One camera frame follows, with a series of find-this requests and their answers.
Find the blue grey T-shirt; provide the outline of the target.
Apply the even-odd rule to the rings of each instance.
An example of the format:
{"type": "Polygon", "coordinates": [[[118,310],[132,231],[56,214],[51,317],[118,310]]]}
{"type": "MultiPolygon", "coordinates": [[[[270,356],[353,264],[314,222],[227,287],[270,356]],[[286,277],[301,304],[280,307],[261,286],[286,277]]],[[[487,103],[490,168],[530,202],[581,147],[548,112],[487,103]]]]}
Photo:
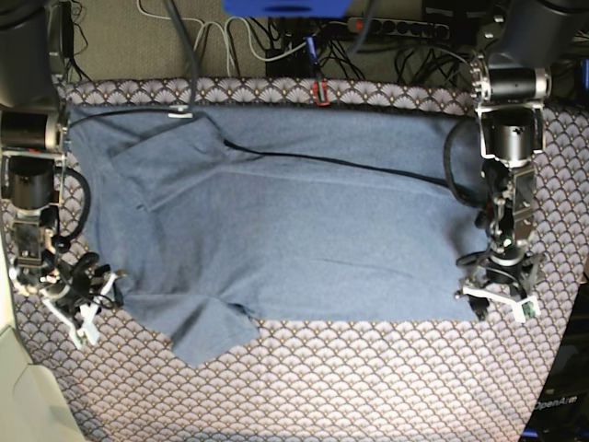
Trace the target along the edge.
{"type": "Polygon", "coordinates": [[[473,320],[456,260],[486,244],[444,186],[456,118],[289,107],[71,111],[89,246],[124,309],[196,366],[255,320],[473,320]]]}

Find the black OpenArm base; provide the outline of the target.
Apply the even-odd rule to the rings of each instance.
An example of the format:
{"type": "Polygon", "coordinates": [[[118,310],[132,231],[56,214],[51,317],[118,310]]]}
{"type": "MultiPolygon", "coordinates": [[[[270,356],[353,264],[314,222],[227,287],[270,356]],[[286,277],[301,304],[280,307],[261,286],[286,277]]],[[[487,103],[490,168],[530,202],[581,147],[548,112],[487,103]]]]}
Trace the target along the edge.
{"type": "Polygon", "coordinates": [[[588,282],[574,301],[560,348],[522,441],[588,439],[588,282]]]}

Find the fan patterned table cloth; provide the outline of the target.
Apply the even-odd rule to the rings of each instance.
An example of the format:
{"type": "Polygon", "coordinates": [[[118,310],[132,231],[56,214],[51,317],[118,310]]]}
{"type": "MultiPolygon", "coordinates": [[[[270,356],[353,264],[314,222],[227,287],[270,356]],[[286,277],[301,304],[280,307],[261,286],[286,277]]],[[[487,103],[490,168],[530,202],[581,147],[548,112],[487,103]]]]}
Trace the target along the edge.
{"type": "MultiPolygon", "coordinates": [[[[60,89],[71,113],[165,113],[204,106],[289,107],[456,118],[456,182],[483,196],[470,97],[445,89],[332,81],[326,107],[307,80],[183,79],[81,83],[60,89]]],[[[193,366],[125,309],[105,310],[96,345],[78,350],[36,295],[17,297],[31,366],[14,396],[41,440],[515,441],[549,375],[588,258],[588,115],[550,106],[535,156],[533,289],[540,316],[507,306],[473,320],[255,320],[258,336],[193,366]],[[51,408],[40,413],[29,391],[51,408]]]]}

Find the red black clamp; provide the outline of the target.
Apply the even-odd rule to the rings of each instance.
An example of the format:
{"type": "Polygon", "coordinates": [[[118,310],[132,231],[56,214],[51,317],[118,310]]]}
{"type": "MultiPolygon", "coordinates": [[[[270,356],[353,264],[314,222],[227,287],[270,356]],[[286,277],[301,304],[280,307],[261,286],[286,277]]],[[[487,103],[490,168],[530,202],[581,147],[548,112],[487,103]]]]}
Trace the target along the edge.
{"type": "Polygon", "coordinates": [[[329,88],[326,81],[316,81],[312,85],[312,95],[317,106],[328,106],[329,88]]]}

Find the black power strip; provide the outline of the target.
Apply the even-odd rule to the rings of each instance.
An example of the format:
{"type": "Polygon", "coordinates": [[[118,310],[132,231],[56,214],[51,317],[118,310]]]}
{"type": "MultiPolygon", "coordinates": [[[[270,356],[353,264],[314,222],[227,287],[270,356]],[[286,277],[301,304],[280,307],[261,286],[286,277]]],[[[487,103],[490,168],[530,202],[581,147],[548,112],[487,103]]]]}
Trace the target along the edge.
{"type": "Polygon", "coordinates": [[[446,24],[392,18],[373,18],[369,26],[368,35],[449,41],[451,31],[446,24]]]}

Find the blue box overhead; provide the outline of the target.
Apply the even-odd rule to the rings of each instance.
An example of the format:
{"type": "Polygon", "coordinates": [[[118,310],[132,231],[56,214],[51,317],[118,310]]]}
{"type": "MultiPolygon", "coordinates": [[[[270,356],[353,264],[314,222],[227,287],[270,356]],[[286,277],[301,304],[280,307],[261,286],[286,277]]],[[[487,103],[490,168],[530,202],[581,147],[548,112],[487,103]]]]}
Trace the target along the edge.
{"type": "Polygon", "coordinates": [[[226,13],[237,17],[342,17],[350,0],[225,0],[226,13]]]}

